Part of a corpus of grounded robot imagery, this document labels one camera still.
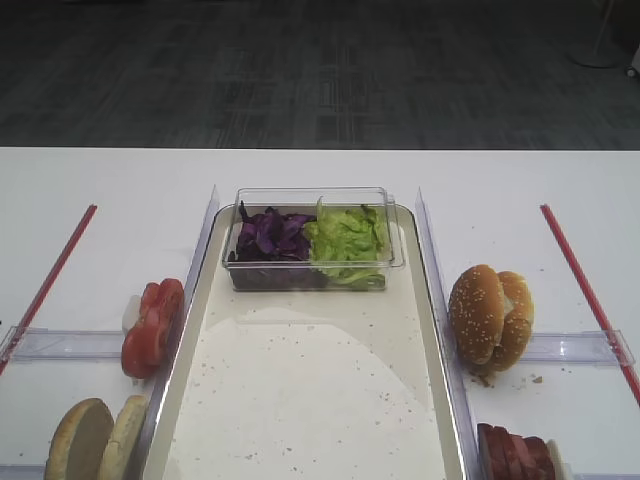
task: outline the green lettuce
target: green lettuce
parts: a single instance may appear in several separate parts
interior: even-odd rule
[[[375,209],[326,207],[319,201],[317,219],[304,225],[311,241],[311,263],[377,262],[387,248],[386,225]],[[377,268],[322,268],[329,280],[357,290],[380,288],[385,277]]]

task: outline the red straw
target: red straw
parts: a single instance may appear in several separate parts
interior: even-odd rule
[[[619,359],[620,347],[618,345],[618,342],[615,339],[615,336],[611,334],[611,331],[613,330],[613,328],[611,327],[611,323],[609,323],[609,319],[607,318],[607,315],[604,313],[604,310],[602,309],[602,305],[600,305],[600,302],[598,301],[596,294],[593,292],[593,289],[591,288],[591,285],[589,284],[589,281],[587,280],[586,275],[582,271],[582,268],[578,263],[578,259],[573,254],[573,250],[571,250],[571,246],[569,246],[569,242],[567,241],[566,237],[562,233],[560,224],[556,220],[556,217],[553,215],[553,212],[551,211],[551,207],[549,207],[549,205],[546,205],[546,204],[541,205],[540,210],[542,210],[542,214],[544,215],[544,218],[547,220],[547,223],[549,224],[549,227],[551,228],[553,235],[556,237],[556,241],[558,242],[558,245],[560,245],[560,249],[564,254],[564,258],[566,258],[567,262],[569,263],[569,266],[573,271],[573,275],[576,277],[576,280],[578,281],[578,284],[582,289],[582,293],[587,299],[587,302],[589,302],[591,311],[593,312],[596,319],[598,320],[598,323],[600,324],[600,328],[602,328],[602,330],[604,330],[605,332],[607,332],[607,334],[609,334],[609,342],[611,343],[611,346],[616,352],[616,354],[618,355],[618,359]],[[638,381],[638,375],[636,374],[635,370],[633,369],[633,366],[631,365],[621,364],[620,368],[622,369],[622,373],[624,374],[624,377],[627,379],[627,383],[629,384],[629,387],[633,392],[633,396],[636,397],[636,401],[638,402],[638,405],[640,405],[640,381]]]
[[[67,244],[64,246],[62,253],[60,253],[60,256],[56,260],[56,263],[53,264],[53,267],[51,268],[51,271],[49,271],[47,278],[44,279],[44,282],[40,286],[40,290],[38,290],[38,293],[36,293],[36,296],[31,301],[29,308],[27,308],[27,311],[22,317],[22,320],[20,320],[20,323],[18,324],[18,327],[16,328],[16,331],[14,332],[13,337],[11,337],[11,340],[9,341],[9,345],[7,346],[4,357],[0,359],[0,375],[2,375],[2,372],[4,372],[4,369],[7,367],[7,364],[9,363],[9,359],[11,358],[11,354],[13,353],[15,348],[18,346],[20,339],[26,332],[27,328],[29,328],[29,325],[31,325],[31,322],[33,321],[33,317],[36,316],[36,313],[40,309],[42,302],[44,302],[44,299],[47,296],[47,293],[49,293],[49,290],[51,290],[53,283],[56,281],[56,278],[58,278],[58,274],[60,273],[60,270],[62,270],[62,267],[64,266],[67,259],[71,255],[71,252],[77,245],[78,241],[80,240],[80,237],[82,236],[85,229],[87,228],[87,225],[89,225],[89,222],[91,221],[91,218],[93,218],[93,214],[96,213],[97,209],[98,209],[97,206],[89,205],[89,207],[87,208],[87,211],[84,213],[84,215],[80,219],[80,223],[78,223],[78,226],[73,231],[73,234],[67,241]]]

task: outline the red tomato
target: red tomato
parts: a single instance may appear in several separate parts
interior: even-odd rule
[[[120,362],[122,363],[122,371],[125,375],[133,378],[149,378],[152,376],[156,367],[147,364],[142,358],[142,347],[144,338],[142,337],[142,327],[136,325],[129,333],[127,333],[122,343],[122,354]]]
[[[151,307],[142,324],[141,358],[148,365],[160,365],[167,356],[167,335],[170,323],[161,318],[160,309]]]
[[[142,293],[142,298],[140,299],[140,318],[144,318],[147,316],[147,312],[153,303],[158,298],[158,293],[160,292],[160,285],[157,283],[147,283],[147,286],[144,288],[144,292]]]
[[[159,308],[160,320],[170,323],[173,315],[180,312],[183,301],[184,290],[180,281],[175,278],[165,278],[160,284],[153,306]]]

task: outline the burger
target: burger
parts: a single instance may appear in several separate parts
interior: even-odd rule
[[[531,338],[533,301],[524,277],[476,265],[456,281],[449,320],[463,361],[475,372],[512,367]]]

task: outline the gray carpet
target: gray carpet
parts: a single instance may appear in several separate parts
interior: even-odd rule
[[[0,0],[0,145],[640,149],[591,0]]]

